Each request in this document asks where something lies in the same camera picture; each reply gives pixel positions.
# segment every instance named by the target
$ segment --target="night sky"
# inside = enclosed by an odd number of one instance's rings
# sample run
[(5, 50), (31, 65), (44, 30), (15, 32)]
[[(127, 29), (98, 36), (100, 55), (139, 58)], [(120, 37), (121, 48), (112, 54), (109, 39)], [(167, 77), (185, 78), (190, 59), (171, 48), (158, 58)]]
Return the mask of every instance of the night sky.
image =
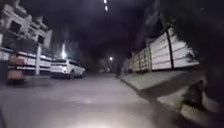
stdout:
[(146, 7), (152, 0), (21, 0), (34, 16), (43, 15), (54, 30), (69, 28), (83, 51), (97, 57), (126, 54), (136, 42)]

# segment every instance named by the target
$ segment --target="road surface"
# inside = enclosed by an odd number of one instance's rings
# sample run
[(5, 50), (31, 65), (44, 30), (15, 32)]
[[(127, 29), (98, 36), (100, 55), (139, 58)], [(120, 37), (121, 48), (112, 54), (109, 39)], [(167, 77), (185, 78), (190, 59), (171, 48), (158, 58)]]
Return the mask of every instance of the road surface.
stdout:
[(175, 114), (142, 99), (112, 75), (40, 79), (35, 86), (0, 91), (7, 128), (176, 127)]

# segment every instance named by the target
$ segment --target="pole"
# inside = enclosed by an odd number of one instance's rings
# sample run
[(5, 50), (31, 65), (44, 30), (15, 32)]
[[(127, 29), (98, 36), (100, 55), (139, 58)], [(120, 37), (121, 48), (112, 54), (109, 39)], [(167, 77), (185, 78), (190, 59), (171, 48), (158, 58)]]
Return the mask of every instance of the pole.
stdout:
[(167, 37), (167, 41), (168, 41), (168, 46), (169, 46), (169, 51), (170, 51), (170, 63), (171, 63), (171, 69), (174, 69), (174, 62), (173, 62), (173, 48), (172, 48), (172, 43), (170, 40), (170, 34), (169, 34), (169, 30), (168, 27), (166, 25), (166, 19), (164, 18), (162, 12), (160, 14), (160, 19), (162, 21), (163, 24), (163, 28), (166, 32), (166, 37)]
[(41, 51), (42, 51), (41, 44), (38, 43), (38, 46), (37, 46), (37, 55), (36, 55), (36, 70), (35, 70), (35, 74), (36, 75), (40, 75)]

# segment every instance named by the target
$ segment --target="white fence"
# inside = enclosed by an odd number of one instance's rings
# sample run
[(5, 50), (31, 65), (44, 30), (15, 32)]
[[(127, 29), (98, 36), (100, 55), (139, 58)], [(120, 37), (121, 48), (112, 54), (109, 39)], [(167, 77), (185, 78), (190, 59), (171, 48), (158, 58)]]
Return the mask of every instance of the white fence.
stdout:
[(172, 69), (171, 63), (173, 63), (174, 69), (198, 65), (198, 62), (192, 62), (187, 57), (187, 54), (192, 53), (192, 51), (187, 47), (186, 43), (173, 36), (171, 29), (169, 33), (172, 35), (170, 36), (171, 48), (169, 47), (167, 35), (164, 33), (142, 51), (133, 54), (130, 59), (127, 59), (123, 68), (138, 72)]
[[(14, 52), (11, 49), (0, 47), (0, 60), (8, 61), (13, 53)], [(22, 67), (22, 70), (24, 70), (28, 74), (34, 74), (36, 65), (36, 55), (25, 52), (19, 52), (19, 58), (23, 58), (25, 60), (25, 65), (24, 67)], [(43, 55), (41, 56), (41, 74), (46, 74), (50, 72), (51, 62), (52, 58)]]

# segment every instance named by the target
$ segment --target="car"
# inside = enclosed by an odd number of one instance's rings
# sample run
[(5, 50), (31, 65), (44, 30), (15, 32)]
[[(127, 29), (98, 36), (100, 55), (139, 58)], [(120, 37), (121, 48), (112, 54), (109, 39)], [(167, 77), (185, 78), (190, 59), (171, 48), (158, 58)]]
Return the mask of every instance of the car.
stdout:
[(70, 79), (83, 77), (85, 74), (85, 68), (79, 63), (69, 59), (58, 59), (54, 60), (51, 64), (51, 75), (56, 76), (67, 76)]

